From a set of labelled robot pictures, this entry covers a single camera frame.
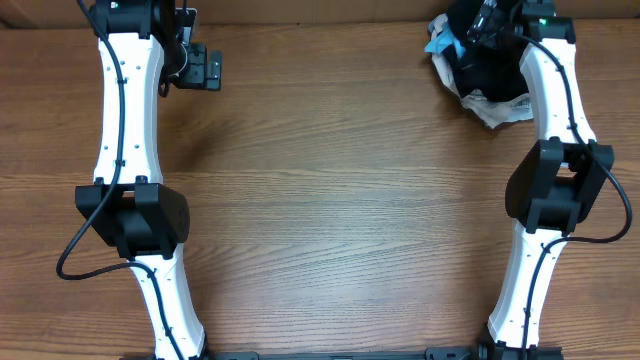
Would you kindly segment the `black t-shirt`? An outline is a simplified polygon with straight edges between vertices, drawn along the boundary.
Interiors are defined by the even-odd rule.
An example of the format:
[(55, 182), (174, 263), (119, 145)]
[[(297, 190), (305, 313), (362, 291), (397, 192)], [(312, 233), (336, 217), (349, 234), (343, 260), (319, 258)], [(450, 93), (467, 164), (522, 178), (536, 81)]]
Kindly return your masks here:
[(483, 2), (457, 0), (447, 9), (448, 27), (461, 48), (448, 48), (444, 55), (461, 98), (478, 91), (490, 102), (509, 102), (528, 93), (515, 60), (516, 55), (522, 54), (522, 49), (497, 45), (497, 32), (513, 19), (514, 7), (520, 4), (521, 1), (515, 0), (497, 1), (491, 15), (492, 24), (477, 43), (472, 43), (467, 33)]

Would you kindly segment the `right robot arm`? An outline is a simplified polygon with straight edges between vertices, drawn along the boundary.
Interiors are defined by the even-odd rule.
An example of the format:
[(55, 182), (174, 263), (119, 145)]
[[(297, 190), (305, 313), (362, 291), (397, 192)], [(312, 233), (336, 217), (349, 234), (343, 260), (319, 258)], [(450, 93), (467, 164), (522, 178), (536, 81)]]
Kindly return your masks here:
[(558, 258), (615, 180), (609, 145), (585, 117), (576, 79), (573, 21), (550, 1), (482, 1), (465, 28), (467, 44), (519, 57), (537, 140), (509, 178), (505, 209), (513, 244), (498, 302), (477, 359), (559, 359), (539, 346), (539, 321)]

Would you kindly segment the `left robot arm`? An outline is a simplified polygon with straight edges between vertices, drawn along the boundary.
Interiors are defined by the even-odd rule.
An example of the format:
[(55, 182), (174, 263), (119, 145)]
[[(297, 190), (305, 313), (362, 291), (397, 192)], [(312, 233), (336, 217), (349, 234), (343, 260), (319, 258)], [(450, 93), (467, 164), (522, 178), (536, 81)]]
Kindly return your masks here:
[(170, 88), (217, 91), (222, 55), (196, 43), (198, 12), (174, 1), (113, 0), (80, 5), (95, 35), (103, 71), (100, 152), (91, 184), (75, 190), (84, 224), (61, 254), (57, 275), (87, 230), (116, 249), (118, 269), (135, 276), (154, 332), (154, 359), (210, 359), (184, 265), (190, 213), (164, 183), (158, 151), (158, 100)]

